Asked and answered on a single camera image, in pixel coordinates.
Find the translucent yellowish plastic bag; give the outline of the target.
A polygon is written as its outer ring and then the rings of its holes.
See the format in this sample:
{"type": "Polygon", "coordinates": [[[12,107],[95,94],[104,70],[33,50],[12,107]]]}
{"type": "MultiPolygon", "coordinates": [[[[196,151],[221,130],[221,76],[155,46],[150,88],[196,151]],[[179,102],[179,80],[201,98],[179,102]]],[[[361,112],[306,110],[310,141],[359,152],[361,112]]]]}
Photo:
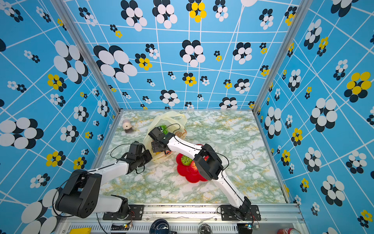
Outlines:
{"type": "Polygon", "coordinates": [[[157,116],[153,119],[153,122],[148,127],[146,136],[143,140],[143,144],[147,150],[150,150],[150,153],[153,157],[152,161],[155,163],[161,163],[166,160],[169,156],[175,155],[174,152],[167,150],[164,152],[154,153],[152,151],[152,138],[148,135],[148,133],[154,129],[155,127],[161,127],[161,131],[165,134],[173,133],[176,134],[177,137],[181,139],[185,139],[187,135],[187,131],[185,129],[185,125],[187,123],[187,117],[184,114],[175,111],[166,112],[160,116],[157,116]]]}

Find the fake green custard apple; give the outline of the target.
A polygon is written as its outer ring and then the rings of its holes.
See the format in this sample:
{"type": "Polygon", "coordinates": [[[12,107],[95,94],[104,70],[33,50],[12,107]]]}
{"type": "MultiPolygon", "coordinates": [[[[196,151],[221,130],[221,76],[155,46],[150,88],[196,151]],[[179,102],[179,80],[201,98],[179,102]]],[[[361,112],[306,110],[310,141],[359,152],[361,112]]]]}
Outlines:
{"type": "Polygon", "coordinates": [[[187,156],[182,156],[181,157],[181,163],[184,165],[184,166],[190,166],[191,163],[192,163],[192,159],[187,157],[187,156]]]}

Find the fake green grapes bunch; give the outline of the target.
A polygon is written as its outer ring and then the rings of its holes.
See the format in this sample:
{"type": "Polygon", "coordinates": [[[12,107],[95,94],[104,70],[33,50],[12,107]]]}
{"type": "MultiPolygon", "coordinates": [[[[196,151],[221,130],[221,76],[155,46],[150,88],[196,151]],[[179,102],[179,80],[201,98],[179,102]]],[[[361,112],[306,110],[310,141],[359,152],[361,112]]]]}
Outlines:
{"type": "Polygon", "coordinates": [[[160,125],[159,126],[159,129],[160,129],[160,131],[163,133],[163,134],[167,134],[168,133],[168,126],[166,126],[166,125],[160,125]]]}

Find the fake red apple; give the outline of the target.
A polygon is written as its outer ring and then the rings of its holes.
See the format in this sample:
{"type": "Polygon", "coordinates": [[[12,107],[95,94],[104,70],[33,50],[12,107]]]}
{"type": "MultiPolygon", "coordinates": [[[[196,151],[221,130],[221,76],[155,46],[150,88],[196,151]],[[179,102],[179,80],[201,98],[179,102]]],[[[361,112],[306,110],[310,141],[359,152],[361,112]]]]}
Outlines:
{"type": "Polygon", "coordinates": [[[198,173],[198,169],[194,161],[190,164],[189,171],[191,174],[194,174],[194,175],[198,173]]]}

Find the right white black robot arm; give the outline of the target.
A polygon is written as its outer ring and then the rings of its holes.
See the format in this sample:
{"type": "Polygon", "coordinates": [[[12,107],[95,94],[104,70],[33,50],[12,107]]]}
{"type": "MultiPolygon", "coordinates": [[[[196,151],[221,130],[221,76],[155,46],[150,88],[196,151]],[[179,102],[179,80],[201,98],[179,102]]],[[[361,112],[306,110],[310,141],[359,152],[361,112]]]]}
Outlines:
{"type": "Polygon", "coordinates": [[[192,159],[199,174],[206,180],[212,180],[225,194],[230,205],[234,208],[237,219],[252,218],[251,201],[228,178],[222,160],[209,144],[203,146],[192,144],[173,133],[165,134],[157,127],[152,129],[148,135],[153,140],[153,152],[169,150],[192,159]]]}

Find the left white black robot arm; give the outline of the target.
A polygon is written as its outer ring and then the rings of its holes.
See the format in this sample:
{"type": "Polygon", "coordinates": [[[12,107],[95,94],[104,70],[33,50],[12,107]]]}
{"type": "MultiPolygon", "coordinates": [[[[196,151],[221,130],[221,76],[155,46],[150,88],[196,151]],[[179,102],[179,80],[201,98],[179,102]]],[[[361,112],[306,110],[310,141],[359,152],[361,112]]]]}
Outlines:
{"type": "Polygon", "coordinates": [[[144,168],[152,160],[145,146],[135,141],[129,151],[115,163],[85,171],[76,169],[64,183],[64,188],[53,198],[53,208],[70,216],[87,218],[92,213],[110,213],[126,218],[130,213],[128,199],[121,196],[102,196],[101,186],[117,177],[144,168]]]}

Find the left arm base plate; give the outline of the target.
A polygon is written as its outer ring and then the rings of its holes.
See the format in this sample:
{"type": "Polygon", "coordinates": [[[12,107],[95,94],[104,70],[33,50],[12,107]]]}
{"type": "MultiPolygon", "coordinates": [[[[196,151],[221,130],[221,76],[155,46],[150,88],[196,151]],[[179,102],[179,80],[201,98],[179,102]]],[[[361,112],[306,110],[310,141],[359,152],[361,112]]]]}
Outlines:
{"type": "Polygon", "coordinates": [[[103,220],[111,220],[111,221],[123,221],[123,220],[135,220],[139,221],[142,220],[143,212],[144,212],[144,205],[135,204],[135,205],[126,205],[123,209],[118,212],[111,213],[105,212],[103,215],[103,220]]]}

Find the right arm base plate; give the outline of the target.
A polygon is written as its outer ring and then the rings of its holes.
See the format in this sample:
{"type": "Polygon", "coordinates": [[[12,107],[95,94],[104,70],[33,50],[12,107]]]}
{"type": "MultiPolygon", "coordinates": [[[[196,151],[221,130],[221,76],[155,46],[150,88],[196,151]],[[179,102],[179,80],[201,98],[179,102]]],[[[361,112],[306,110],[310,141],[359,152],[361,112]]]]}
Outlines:
{"type": "Polygon", "coordinates": [[[249,208],[239,209],[231,205],[221,205],[217,209],[222,221],[261,221],[259,207],[251,205],[249,208]]]}

